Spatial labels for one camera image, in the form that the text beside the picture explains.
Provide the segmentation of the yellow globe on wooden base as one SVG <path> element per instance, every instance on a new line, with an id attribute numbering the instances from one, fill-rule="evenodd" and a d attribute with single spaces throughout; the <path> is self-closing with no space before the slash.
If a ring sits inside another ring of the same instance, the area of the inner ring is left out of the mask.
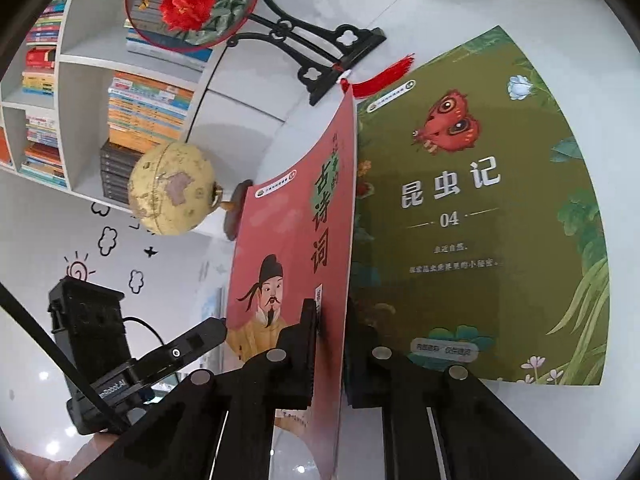
<path id="1" fill-rule="evenodd" d="M 210 214 L 224 212 L 222 232 L 236 240 L 251 180 L 224 198 L 213 164 L 197 146 L 183 142 L 157 145 L 134 165 L 128 180 L 128 203 L 142 226 L 157 235 L 182 235 Z"/>

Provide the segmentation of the olive green insect book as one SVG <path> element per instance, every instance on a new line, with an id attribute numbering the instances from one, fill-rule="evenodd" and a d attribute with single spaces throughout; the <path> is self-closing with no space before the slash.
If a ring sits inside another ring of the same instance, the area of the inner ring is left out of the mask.
<path id="1" fill-rule="evenodd" d="M 352 301 L 428 370 L 596 386 L 610 271 L 582 152 L 500 27 L 358 107 Z"/>

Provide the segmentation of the red ancient poetry book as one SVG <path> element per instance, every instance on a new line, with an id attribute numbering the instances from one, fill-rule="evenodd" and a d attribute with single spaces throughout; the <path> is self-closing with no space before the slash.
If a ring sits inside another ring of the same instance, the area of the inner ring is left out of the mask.
<path id="1" fill-rule="evenodd" d="M 307 299 L 318 310 L 309 408 L 277 411 L 323 479 L 336 468 L 356 174 L 354 98 L 343 96 L 322 136 L 283 174 L 247 193 L 228 290 L 224 370 L 273 349 Z"/>

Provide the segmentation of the white bookshelf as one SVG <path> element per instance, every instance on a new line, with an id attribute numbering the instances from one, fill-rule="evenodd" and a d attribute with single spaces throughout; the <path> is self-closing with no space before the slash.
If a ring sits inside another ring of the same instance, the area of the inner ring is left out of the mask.
<path id="1" fill-rule="evenodd" d="M 4 169 L 22 172 L 26 118 L 49 119 L 62 169 L 58 190 L 116 207 L 102 191 L 100 149 L 108 139 L 107 89 L 117 73 L 130 73 L 191 92 L 180 138 L 210 155 L 226 190 L 256 178 L 288 116 L 308 101 L 294 62 L 268 44 L 244 40 L 235 48 L 216 47 L 202 70 L 192 70 L 128 51 L 125 18 L 125 0 L 66 0 L 50 96 L 23 91 L 27 48 L 20 47 L 1 83 L 11 157 Z"/>

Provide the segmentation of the round red flower fan ornament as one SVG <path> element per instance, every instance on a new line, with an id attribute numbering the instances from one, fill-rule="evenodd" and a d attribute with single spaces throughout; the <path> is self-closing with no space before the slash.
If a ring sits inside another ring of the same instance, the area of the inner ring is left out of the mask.
<path id="1" fill-rule="evenodd" d="M 310 105 L 386 40 L 378 27 L 309 23 L 274 0 L 125 0 L 125 12 L 143 40 L 166 51 L 233 48 L 243 40 L 271 44 L 298 65 Z"/>

